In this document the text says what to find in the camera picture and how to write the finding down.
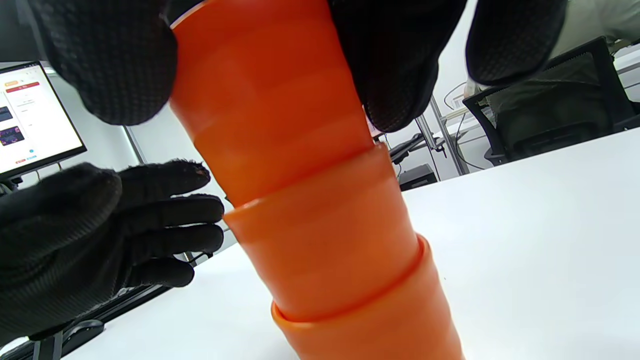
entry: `black office chair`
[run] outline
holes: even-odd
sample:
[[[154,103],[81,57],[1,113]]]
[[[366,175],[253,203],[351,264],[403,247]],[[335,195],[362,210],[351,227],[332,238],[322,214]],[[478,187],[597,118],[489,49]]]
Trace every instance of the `black office chair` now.
[[[583,56],[590,56],[593,61],[594,71],[599,82],[598,93],[601,96],[602,106],[608,117],[606,124],[598,123],[594,119],[585,117],[584,119],[577,119],[571,124],[551,125],[544,129],[538,129],[523,138],[519,138],[517,141],[510,141],[512,139],[504,138],[500,131],[500,114],[495,117],[496,126],[494,126],[483,112],[483,110],[486,111],[489,108],[490,100],[487,101],[487,98],[510,88],[510,86],[490,88],[463,100],[465,106],[476,117],[484,129],[490,144],[490,148],[484,157],[490,161],[493,166],[640,126],[640,116],[636,113],[637,107],[627,98],[604,37],[590,41],[572,51],[551,59],[545,71],[552,70],[559,65],[569,63]],[[536,105],[542,108],[546,104],[545,101],[541,101],[541,99],[545,97],[547,97],[547,99],[553,99],[554,96],[557,95],[560,97],[565,95],[561,94],[562,92],[567,91],[576,91],[576,94],[579,94],[580,86],[589,85],[572,85],[568,83],[555,89],[545,90],[542,96],[538,94],[532,98],[532,101],[537,101],[538,103]]]

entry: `gloved hand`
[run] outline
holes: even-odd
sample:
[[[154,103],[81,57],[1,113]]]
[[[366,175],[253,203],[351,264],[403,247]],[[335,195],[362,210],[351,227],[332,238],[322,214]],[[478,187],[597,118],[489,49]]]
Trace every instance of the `gloved hand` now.
[[[467,41],[471,78],[507,85],[542,69],[564,24],[567,1],[477,0]],[[19,5],[29,5],[47,59],[87,109],[107,123],[134,125],[151,119],[169,99],[178,61],[169,24],[199,2],[26,0]],[[327,3],[369,119],[385,132],[404,128],[427,108],[440,53],[467,0]]]
[[[224,208],[212,195],[174,195],[210,180],[188,161],[120,173],[83,164],[0,197],[0,347],[122,288],[189,284],[193,268],[172,254],[218,250]]]

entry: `computer monitor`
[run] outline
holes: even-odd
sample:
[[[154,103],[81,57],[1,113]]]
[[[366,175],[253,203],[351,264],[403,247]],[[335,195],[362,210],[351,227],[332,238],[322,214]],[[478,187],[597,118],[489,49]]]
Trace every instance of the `computer monitor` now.
[[[0,69],[0,181],[85,151],[40,63]]]

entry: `desk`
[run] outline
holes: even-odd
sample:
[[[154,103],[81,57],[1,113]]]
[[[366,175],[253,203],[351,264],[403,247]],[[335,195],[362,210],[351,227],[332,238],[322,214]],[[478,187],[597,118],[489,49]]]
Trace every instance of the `desk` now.
[[[639,154],[636,129],[404,193],[468,360],[640,359]],[[296,359],[270,300],[234,245],[65,359]]]

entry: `orange plastic cup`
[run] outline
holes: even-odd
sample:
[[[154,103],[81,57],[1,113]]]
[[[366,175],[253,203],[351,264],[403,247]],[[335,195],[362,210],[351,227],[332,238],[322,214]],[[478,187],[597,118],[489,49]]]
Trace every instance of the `orange plastic cup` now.
[[[233,205],[373,147],[326,0],[209,1],[174,33],[171,107]]]
[[[431,250],[388,292],[346,314],[291,322],[274,302],[271,314],[301,360],[463,360]]]
[[[294,321],[366,303],[400,279],[419,253],[382,145],[237,208],[225,221]]]

